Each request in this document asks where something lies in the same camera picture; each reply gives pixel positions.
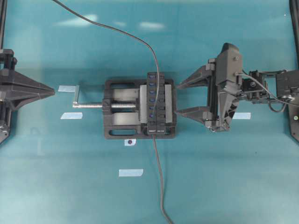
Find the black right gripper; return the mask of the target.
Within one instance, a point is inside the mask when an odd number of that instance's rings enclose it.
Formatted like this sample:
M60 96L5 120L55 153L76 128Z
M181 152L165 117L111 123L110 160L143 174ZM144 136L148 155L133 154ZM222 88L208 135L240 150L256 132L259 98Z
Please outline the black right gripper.
M182 90L191 87L208 87L208 106L197 106L176 110L179 116L202 123L211 132L230 130L230 123L236 112L236 97L216 85L216 59L208 60L186 80L176 86Z

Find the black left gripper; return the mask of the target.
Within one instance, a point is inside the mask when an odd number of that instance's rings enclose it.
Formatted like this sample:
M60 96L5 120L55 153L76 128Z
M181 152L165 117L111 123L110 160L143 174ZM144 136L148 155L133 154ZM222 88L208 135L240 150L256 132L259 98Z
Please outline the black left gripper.
M54 89L15 71L17 63L11 49L0 50L0 143L10 135L12 110L55 95ZM9 91L10 87L17 92Z

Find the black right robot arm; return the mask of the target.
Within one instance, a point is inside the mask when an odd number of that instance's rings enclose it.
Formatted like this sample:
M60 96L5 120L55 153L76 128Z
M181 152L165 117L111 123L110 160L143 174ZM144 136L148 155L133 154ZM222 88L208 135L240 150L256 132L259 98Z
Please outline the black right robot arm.
M279 112L286 107L299 106L298 70L246 73L235 60L221 64L219 59L212 58L177 88L203 86L207 87L207 105L177 110L176 113L202 123L212 132L230 130L241 100L267 104L273 112L277 111L272 107L276 103L282 104Z

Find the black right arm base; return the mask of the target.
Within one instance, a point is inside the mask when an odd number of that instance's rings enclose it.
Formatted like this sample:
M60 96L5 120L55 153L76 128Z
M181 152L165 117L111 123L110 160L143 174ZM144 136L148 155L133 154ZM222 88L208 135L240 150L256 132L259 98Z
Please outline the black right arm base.
M299 108L288 105L289 125L291 136L299 141Z

